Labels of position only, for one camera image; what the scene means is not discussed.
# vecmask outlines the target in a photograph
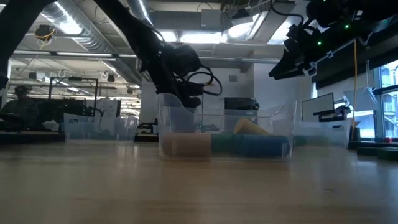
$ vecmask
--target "desk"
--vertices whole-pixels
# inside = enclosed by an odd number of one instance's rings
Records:
[[[398,223],[398,164],[345,149],[203,162],[154,143],[7,146],[0,183],[2,223]]]

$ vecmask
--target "transparent container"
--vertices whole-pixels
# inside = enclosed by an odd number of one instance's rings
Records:
[[[295,146],[348,147],[351,120],[298,122],[294,127]]]
[[[63,114],[65,140],[133,141],[138,119],[133,116],[101,118]]]
[[[292,155],[296,102],[259,111],[184,108],[158,95],[159,154],[171,158],[282,158]]]

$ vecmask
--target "black equipment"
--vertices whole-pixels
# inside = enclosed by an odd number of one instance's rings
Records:
[[[9,35],[2,38],[0,62],[8,61],[19,42],[36,20],[42,9],[54,0],[12,0],[0,13],[0,26]],[[203,66],[196,52],[189,45],[172,45],[159,40],[160,35],[153,27],[141,22],[129,13],[117,0],[94,0],[95,3],[117,25],[129,45],[142,61],[141,71],[148,71],[156,86],[156,93],[171,93],[178,97],[185,107],[196,108],[201,100],[197,97],[204,93],[220,95],[222,86],[211,70]],[[220,93],[204,90],[205,84],[193,83],[189,79],[198,74],[210,76],[207,84],[213,80],[220,85]],[[0,74],[0,88],[4,88],[7,77]]]
[[[398,21],[398,8],[393,0],[311,0],[307,5],[308,20],[297,14],[277,12],[284,16],[298,16],[299,25],[292,25],[284,41],[282,60],[269,73],[276,80],[300,75],[315,75],[318,62],[358,39],[367,45],[373,33],[380,32]],[[321,33],[310,26],[317,21],[328,28]]]

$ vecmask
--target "person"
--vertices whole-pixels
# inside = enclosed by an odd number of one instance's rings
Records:
[[[25,128],[33,126],[37,119],[38,110],[34,100],[27,96],[30,90],[24,85],[17,86],[14,91],[18,99],[6,103],[0,110],[0,114],[21,120]]]

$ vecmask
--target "table surface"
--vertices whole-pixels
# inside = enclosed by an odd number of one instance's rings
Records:
[[[172,161],[157,145],[0,150],[1,223],[398,223],[398,163],[311,147],[281,161]]]

